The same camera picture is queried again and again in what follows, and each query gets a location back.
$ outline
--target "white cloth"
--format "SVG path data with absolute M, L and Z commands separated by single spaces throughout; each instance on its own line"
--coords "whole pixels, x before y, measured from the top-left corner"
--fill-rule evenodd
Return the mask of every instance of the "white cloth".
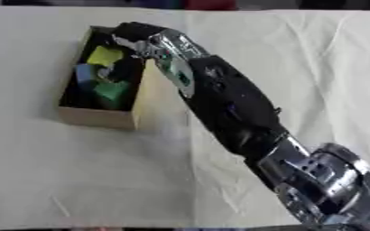
M 370 162 L 370 12 L 0 7 L 0 228 L 297 223 L 158 75 L 135 134 L 59 122 L 53 101 L 90 25 L 187 33 L 246 74 L 314 148 Z

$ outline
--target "black robotic forearm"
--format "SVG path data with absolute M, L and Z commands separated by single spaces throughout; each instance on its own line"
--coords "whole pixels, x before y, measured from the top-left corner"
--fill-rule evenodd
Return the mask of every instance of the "black robotic forearm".
M 154 59 L 202 124 L 227 150 L 245 157 L 301 223 L 370 230 L 370 170 L 357 155 L 333 143 L 308 152 L 257 86 L 183 33 L 123 23 L 112 38 L 135 55 Z

